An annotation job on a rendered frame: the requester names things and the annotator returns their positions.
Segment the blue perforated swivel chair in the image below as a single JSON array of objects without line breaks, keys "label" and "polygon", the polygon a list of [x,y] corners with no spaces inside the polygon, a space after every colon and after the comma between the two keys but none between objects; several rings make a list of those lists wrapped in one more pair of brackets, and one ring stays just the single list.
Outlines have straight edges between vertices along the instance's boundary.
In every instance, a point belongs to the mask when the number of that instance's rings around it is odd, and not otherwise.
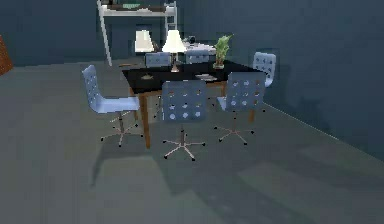
[{"label": "blue perforated swivel chair", "polygon": [[129,134],[131,127],[125,128],[123,116],[140,109],[139,99],[136,96],[124,98],[105,98],[98,87],[97,72],[94,65],[89,65],[82,71],[89,107],[98,114],[117,113],[119,126],[114,127],[114,135],[120,137],[118,146],[122,146],[123,137]]},{"label": "blue perforated swivel chair", "polygon": [[152,52],[145,55],[145,65],[150,67],[162,67],[171,65],[171,55],[168,52]]},{"label": "blue perforated swivel chair", "polygon": [[226,83],[226,95],[217,97],[217,103],[222,111],[233,113],[233,126],[231,129],[215,126],[214,129],[225,130],[226,134],[218,139],[222,142],[230,135],[239,137],[244,145],[247,141],[236,129],[237,113],[254,111],[264,104],[266,89],[266,74],[264,72],[231,72]]},{"label": "blue perforated swivel chair", "polygon": [[209,61],[208,50],[191,50],[185,53],[187,64],[204,63]]},{"label": "blue perforated swivel chair", "polygon": [[273,83],[275,68],[276,68],[276,55],[256,52],[253,58],[253,68],[266,73],[265,86],[269,87]]},{"label": "blue perforated swivel chair", "polygon": [[206,118],[206,82],[203,80],[166,81],[162,85],[161,99],[162,120],[180,124],[180,141],[164,140],[164,143],[176,145],[174,149],[164,155],[164,158],[167,159],[174,152],[183,149],[194,161],[195,157],[188,147],[204,146],[205,142],[188,143],[184,124],[202,121]]}]

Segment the black top wooden dining table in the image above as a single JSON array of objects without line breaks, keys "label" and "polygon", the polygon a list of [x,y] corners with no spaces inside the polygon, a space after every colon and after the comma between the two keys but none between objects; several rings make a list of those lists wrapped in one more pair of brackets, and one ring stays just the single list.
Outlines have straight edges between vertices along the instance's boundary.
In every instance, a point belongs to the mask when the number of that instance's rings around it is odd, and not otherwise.
[{"label": "black top wooden dining table", "polygon": [[[207,81],[207,87],[221,87],[221,93],[225,94],[226,81],[231,72],[252,72],[254,68],[238,64],[229,60],[224,61],[223,69],[214,69],[212,62],[181,64],[178,72],[171,72],[169,66],[123,69],[122,73],[129,84],[130,93],[139,98],[140,113],[142,117],[143,135],[146,148],[151,146],[149,115],[147,98],[162,93],[162,85],[165,81],[196,80],[195,75],[209,74],[217,78],[215,81]],[[152,75],[152,80],[142,80],[143,75]]]}]

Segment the white desk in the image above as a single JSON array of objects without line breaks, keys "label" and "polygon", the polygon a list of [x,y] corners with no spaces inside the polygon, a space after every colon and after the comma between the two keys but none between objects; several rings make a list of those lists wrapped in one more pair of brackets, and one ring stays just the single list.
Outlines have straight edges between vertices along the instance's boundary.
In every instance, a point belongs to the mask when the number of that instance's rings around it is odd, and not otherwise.
[{"label": "white desk", "polygon": [[207,51],[209,55],[215,55],[216,54],[216,48],[214,46],[211,46],[211,45],[202,44],[202,43],[190,44],[189,42],[184,42],[184,46],[186,47],[187,52]]}]

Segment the green potted house plant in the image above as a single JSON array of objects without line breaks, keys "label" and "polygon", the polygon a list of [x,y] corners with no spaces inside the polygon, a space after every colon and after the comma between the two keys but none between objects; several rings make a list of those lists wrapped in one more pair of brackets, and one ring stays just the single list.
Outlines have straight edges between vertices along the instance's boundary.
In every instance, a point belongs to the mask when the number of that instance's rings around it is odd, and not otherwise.
[{"label": "green potted house plant", "polygon": [[215,63],[213,64],[213,67],[215,69],[224,68],[224,60],[229,50],[230,39],[231,39],[231,35],[223,35],[218,39],[217,43],[214,45],[216,49],[216,57],[215,57]]}]

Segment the white shade table lamp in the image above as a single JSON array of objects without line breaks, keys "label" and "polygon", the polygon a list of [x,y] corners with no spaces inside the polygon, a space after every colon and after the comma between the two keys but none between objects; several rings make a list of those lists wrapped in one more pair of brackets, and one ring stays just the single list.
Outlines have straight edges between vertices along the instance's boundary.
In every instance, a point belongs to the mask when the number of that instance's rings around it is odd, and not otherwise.
[{"label": "white shade table lamp", "polygon": [[135,51],[136,52],[152,52],[154,50],[151,36],[148,30],[140,30],[136,32]]},{"label": "white shade table lamp", "polygon": [[183,53],[186,51],[186,47],[184,46],[182,39],[180,37],[180,32],[178,30],[169,30],[167,32],[167,38],[165,44],[162,47],[163,52],[167,52],[171,55],[172,61],[172,72],[178,72],[179,69],[176,65],[176,56],[179,53]]}]

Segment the brown wooden furniture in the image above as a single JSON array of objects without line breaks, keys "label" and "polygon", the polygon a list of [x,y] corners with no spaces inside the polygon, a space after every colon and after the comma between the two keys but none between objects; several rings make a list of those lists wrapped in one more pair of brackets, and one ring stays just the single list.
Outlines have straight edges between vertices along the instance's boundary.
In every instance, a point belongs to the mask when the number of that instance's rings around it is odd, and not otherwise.
[{"label": "brown wooden furniture", "polygon": [[0,76],[13,69],[13,62],[9,56],[5,41],[0,35]]}]

